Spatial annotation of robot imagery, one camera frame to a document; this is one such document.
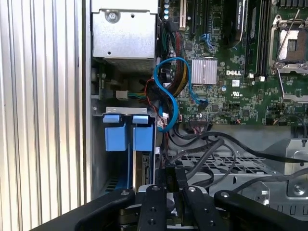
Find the side panel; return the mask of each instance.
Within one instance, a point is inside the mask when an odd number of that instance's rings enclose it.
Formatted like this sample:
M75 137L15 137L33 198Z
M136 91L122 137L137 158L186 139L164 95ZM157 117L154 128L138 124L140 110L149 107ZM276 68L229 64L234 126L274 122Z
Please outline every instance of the side panel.
M0 0L0 230L85 203L81 0Z

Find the motherboard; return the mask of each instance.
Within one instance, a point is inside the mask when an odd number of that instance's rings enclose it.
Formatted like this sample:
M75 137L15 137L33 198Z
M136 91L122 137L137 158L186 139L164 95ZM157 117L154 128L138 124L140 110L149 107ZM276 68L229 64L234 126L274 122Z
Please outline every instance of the motherboard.
M183 122L206 121L221 111L246 125L273 125L283 115L297 115L307 122L307 0L165 3L168 16L179 22L184 37L192 87L209 102L200 109L186 86L177 97ZM215 68L202 73L211 65ZM227 116L214 121L234 123ZM296 118L278 123L297 124Z

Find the green circuit board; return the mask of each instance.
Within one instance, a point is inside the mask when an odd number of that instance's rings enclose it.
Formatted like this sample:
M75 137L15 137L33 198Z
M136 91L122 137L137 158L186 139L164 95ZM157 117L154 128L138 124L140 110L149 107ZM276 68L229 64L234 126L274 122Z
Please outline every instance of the green circuit board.
M200 23L195 36L190 34L191 20L186 20L186 28L182 31L186 55L191 63L192 59L213 57L218 60L217 69L217 84L214 85L199 85L193 86L194 91L200 98L208 99L209 106L200 111L198 106L189 97L188 87L186 87L178 96L177 100L180 107L180 114L184 122L191 120L207 120L211 115L220 111L232 113L236 118L245 125L272 125L276 119L279 119L285 114L295 114L307 121L307 104L297 103L294 101L284 101L282 98L282 90L278 75L273 75L268 66L268 77L266 81L261 82L258 78L250 79L245 76L245 61L247 44L246 39L243 39L235 48L226 49L222 47L222 18L224 12L225 0L210 0L208 14L208 33L211 34L211 45L214 47L212 52L209 52L200 36L204 33L201 26L204 22L203 7L200 5L197 12L197 21ZM193 3L192 0L187 0L187 9L190 9ZM171 17L179 15L179 1L170 2ZM270 25L276 15L281 15L282 18L291 19L296 14L296 8L283 8L279 6L271 6ZM298 19L306 20L308 9L301 9L298 14ZM190 19L190 11L187 11L187 18ZM240 71L240 75L226 75L227 71ZM286 93L302 97L308 95L308 76L297 73L284 74L282 76L283 87ZM217 124L229 124L234 122L227 116L218 116L215 119ZM279 125L297 125L296 119L287 119Z

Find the cpu socket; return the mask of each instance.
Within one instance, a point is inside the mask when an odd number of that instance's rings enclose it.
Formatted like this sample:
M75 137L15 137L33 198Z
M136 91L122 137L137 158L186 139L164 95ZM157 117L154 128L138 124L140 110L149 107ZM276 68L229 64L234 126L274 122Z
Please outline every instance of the cpu socket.
M269 66L273 75L277 69L282 74L308 74L308 21L295 20L290 28L292 21L277 15L273 22L269 48Z

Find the capacitor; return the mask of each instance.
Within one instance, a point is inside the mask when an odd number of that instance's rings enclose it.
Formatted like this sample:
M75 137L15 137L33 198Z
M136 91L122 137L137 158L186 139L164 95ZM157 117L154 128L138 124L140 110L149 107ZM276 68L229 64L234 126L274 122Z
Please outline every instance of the capacitor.
M222 86L221 88L220 88L220 90L222 91L222 92L225 92L226 90L227 90L227 86Z

